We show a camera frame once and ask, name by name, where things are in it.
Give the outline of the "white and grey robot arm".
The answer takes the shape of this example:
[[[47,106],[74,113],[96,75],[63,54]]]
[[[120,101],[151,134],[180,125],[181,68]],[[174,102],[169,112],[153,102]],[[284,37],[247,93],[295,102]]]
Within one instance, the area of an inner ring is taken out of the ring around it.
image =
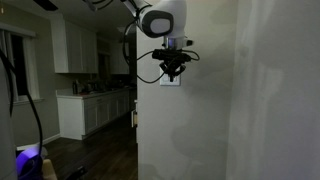
[[[182,52],[193,42],[185,36],[186,0],[160,0],[151,5],[145,0],[120,0],[131,12],[139,29],[150,38],[163,38],[163,49],[155,49],[152,57],[162,60],[161,69],[170,77],[180,75],[191,57]]]

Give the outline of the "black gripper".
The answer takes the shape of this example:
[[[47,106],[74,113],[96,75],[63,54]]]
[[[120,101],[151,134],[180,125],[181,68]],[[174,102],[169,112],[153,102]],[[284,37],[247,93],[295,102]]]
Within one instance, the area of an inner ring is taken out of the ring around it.
[[[184,63],[189,62],[191,57],[181,51],[155,49],[152,53],[152,58],[161,60],[160,69],[164,74],[175,74],[179,76],[186,66]]]

